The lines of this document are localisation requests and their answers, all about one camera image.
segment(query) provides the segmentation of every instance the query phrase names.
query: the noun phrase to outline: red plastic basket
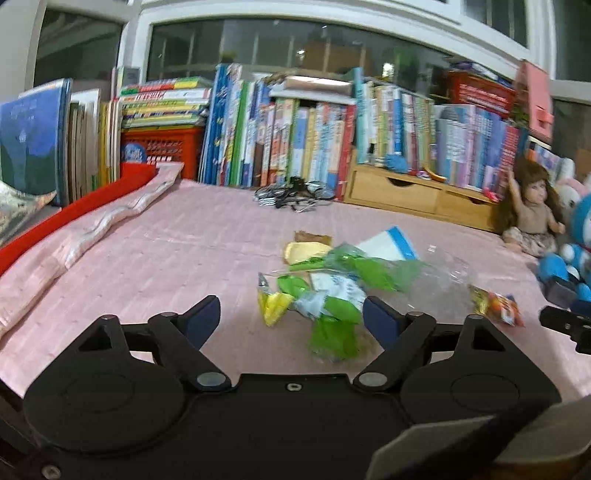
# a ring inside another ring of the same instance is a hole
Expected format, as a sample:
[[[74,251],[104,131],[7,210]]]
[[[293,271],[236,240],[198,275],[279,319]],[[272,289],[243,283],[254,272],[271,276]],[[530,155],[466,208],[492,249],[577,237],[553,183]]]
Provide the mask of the red plastic basket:
[[[121,133],[121,161],[181,161],[182,178],[195,180],[202,144],[203,127],[131,128]]]
[[[469,72],[449,72],[448,78],[450,103],[470,103],[502,119],[509,117],[515,102],[513,89]]]

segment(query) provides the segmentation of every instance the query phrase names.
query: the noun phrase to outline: shelf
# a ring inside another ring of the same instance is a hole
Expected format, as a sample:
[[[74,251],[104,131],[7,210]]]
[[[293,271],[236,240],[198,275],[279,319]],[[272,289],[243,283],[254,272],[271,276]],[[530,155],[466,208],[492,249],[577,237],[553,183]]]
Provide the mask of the shelf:
[[[345,203],[493,231],[495,204],[483,194],[369,165],[350,169]]]

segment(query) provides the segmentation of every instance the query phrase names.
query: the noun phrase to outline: clear plastic bag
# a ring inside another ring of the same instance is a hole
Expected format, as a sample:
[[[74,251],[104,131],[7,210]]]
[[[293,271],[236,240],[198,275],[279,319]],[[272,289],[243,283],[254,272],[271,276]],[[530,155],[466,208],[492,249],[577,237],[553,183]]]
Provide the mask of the clear plastic bag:
[[[424,312],[442,323],[463,323],[473,312],[472,273],[468,264],[432,245],[421,256],[424,265],[404,292],[369,291],[401,313]]]

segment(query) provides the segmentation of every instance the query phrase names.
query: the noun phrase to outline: snack wrapper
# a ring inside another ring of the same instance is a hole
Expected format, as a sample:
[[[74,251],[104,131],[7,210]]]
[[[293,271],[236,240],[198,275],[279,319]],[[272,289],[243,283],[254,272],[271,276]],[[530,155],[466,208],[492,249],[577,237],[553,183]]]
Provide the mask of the snack wrapper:
[[[524,327],[521,312],[512,295],[506,297],[471,287],[474,313],[484,315],[493,322],[503,322],[513,327]]]

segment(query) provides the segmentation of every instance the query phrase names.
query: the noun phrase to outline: doll's brown hair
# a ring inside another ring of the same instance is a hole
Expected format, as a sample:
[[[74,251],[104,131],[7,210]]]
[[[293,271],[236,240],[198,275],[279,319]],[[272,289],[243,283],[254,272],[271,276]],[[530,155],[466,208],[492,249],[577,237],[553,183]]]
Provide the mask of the doll's brown hair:
[[[521,190],[521,198],[525,199],[525,191],[532,183],[544,180],[546,183],[546,205],[552,210],[552,214],[557,222],[562,222],[562,211],[560,210],[560,201],[558,194],[550,185],[550,175],[548,171],[539,163],[528,160],[524,156],[518,157],[515,160],[513,168],[515,179],[519,183]],[[513,208],[513,198],[511,197],[511,190],[507,186],[505,198],[499,202],[495,209],[493,217],[494,227],[497,233],[503,233],[512,226],[517,225],[517,214]]]

